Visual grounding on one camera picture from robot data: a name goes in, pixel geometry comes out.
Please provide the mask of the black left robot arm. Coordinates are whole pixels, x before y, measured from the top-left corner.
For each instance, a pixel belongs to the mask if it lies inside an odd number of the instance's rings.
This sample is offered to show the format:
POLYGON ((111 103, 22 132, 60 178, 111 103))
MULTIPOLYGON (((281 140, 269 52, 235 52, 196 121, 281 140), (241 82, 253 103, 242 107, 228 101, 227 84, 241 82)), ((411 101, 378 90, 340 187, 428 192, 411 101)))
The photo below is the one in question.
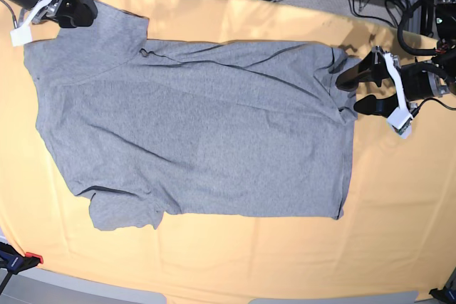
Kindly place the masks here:
POLYGON ((392 80, 393 95, 382 99, 367 95, 355 102, 357 113, 384 118, 398 115, 410 121, 426 102, 439 102, 443 95, 455 93, 455 0, 417 0, 403 12, 397 40, 403 51, 423 60, 400 65, 396 56, 375 46, 357 66, 338 77, 336 86, 344 91, 355 90, 360 83, 381 86, 384 80, 392 80), (434 48, 413 48, 405 41, 405 26, 417 10, 435 22, 438 42, 434 48))

